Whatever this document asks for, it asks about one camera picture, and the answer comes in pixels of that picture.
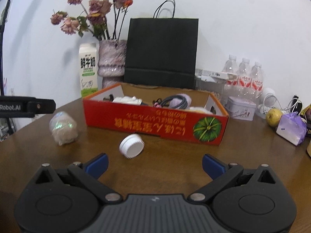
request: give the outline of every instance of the red cardboard box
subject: red cardboard box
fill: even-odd
[[[191,106],[204,107],[214,115],[152,107],[153,100],[180,93],[191,97]],[[135,96],[150,106],[103,100],[109,98],[110,94],[114,98]],[[127,83],[116,84],[84,97],[83,106],[88,126],[214,145],[220,144],[229,118],[227,111],[212,93]]]

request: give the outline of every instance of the plastic bottle cap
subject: plastic bottle cap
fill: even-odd
[[[80,47],[96,47],[96,43],[82,43]]]
[[[229,55],[229,60],[236,60],[236,56]]]
[[[243,61],[243,62],[246,62],[246,63],[249,63],[249,59],[243,58],[242,61]]]
[[[119,150],[126,158],[134,158],[142,152],[144,145],[145,143],[139,135],[132,134],[123,139]]]
[[[261,67],[261,64],[259,62],[255,62],[255,66]]]

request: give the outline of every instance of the white wall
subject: white wall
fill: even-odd
[[[131,17],[151,17],[162,1],[134,0],[121,38],[127,37]],[[1,0],[0,8],[5,3]],[[221,70],[229,54],[238,61],[247,57],[262,63],[264,85],[275,89],[283,105],[294,94],[311,102],[310,0],[176,0],[176,5],[175,17],[199,18],[198,68]],[[4,77],[8,92],[52,98],[59,107],[80,97],[78,46],[96,39],[63,34],[50,23],[53,9],[82,11],[66,0],[13,0],[4,35]],[[112,12],[108,20],[112,26]]]

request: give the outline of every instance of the wooden table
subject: wooden table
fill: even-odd
[[[57,146],[49,132],[52,115],[45,115],[0,143],[0,233],[19,232],[13,206],[42,163],[61,168],[74,161],[86,162],[101,152],[109,168],[100,181],[121,193],[190,193],[211,179],[202,170],[202,157],[210,153],[225,163],[244,168],[269,164],[296,202],[298,214],[290,232],[311,232],[311,159],[306,154],[309,139],[293,146],[276,135],[265,120],[230,119],[220,146],[207,146],[142,135],[144,151],[128,160],[119,144],[128,134],[87,127],[81,100],[60,108],[78,123],[79,139]]]

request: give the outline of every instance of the wrapped ball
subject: wrapped ball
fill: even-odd
[[[78,137],[77,123],[66,112],[58,112],[50,121],[50,131],[59,145],[72,143]]]

